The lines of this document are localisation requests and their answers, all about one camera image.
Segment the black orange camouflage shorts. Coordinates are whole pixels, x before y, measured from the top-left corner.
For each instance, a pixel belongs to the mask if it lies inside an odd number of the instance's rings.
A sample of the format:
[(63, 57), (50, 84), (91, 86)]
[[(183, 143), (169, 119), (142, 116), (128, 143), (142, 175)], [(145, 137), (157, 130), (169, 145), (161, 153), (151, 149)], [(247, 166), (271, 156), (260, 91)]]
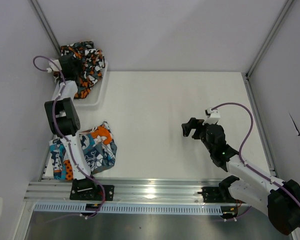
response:
[[(95, 48), (93, 41), (81, 41), (60, 47), (60, 57), (70, 55), (83, 63), (89, 65), (89, 79), (101, 79), (101, 71), (98, 67), (102, 67), (105, 62), (105, 56), (101, 49)], [(60, 81), (63, 74), (55, 71), (53, 72), (54, 79)]]

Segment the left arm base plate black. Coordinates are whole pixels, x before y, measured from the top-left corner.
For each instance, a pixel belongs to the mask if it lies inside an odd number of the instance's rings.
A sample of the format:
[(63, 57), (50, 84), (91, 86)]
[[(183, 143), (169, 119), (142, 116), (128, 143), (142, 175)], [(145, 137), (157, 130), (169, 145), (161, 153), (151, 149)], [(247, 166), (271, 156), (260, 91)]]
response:
[(115, 186), (114, 185), (103, 185), (104, 193), (102, 188), (95, 182), (89, 179), (73, 180), (70, 200), (76, 201), (102, 201), (105, 197), (105, 201), (113, 201)]

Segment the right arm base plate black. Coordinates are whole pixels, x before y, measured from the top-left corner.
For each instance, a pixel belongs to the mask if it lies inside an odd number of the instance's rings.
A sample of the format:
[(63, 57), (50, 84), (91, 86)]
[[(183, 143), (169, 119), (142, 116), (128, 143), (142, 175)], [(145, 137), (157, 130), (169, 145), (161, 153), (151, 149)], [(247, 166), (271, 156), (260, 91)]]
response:
[(204, 203), (235, 203), (236, 200), (230, 195), (228, 188), (220, 186), (204, 186), (197, 192), (201, 195)]

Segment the blue orange patterned shorts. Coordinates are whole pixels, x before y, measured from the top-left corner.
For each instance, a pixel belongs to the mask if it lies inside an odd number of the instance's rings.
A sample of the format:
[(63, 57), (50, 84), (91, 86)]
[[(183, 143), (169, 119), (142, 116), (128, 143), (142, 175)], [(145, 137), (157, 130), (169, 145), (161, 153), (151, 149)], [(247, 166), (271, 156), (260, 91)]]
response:
[[(115, 166), (117, 145), (107, 121), (80, 132), (79, 139), (85, 161), (93, 175)], [(58, 137), (49, 142), (49, 161), (52, 164), (54, 179), (65, 181), (74, 179), (70, 159)]]

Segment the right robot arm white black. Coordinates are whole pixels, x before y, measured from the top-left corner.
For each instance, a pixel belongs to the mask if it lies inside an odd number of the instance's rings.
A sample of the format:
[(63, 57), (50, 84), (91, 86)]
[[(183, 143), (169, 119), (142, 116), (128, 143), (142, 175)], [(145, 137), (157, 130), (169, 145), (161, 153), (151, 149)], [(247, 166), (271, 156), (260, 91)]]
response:
[(224, 129), (202, 119), (190, 118), (183, 123), (182, 135), (200, 140), (212, 162), (229, 176), (209, 190), (200, 191), (206, 202), (234, 203), (241, 201), (266, 215), (270, 223), (283, 235), (300, 228), (300, 185), (294, 180), (284, 181), (272, 176), (245, 160), (226, 142)]

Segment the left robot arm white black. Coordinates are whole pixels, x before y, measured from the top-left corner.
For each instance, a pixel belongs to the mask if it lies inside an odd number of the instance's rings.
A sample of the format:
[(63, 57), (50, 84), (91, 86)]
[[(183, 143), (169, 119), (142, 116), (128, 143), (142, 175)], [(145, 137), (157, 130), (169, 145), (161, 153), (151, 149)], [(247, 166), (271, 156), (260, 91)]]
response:
[(52, 100), (44, 103), (51, 132), (60, 138), (67, 151), (73, 178), (78, 181), (83, 179), (92, 181), (92, 172), (85, 160), (80, 142), (81, 123), (73, 104), (78, 91), (77, 84), (74, 80), (66, 80), (65, 67), (60, 58), (56, 60), (44, 56), (43, 58), (48, 60), (50, 65), (46, 71), (49, 73), (56, 70), (62, 78), (62, 83), (59, 84), (59, 89), (54, 93)]

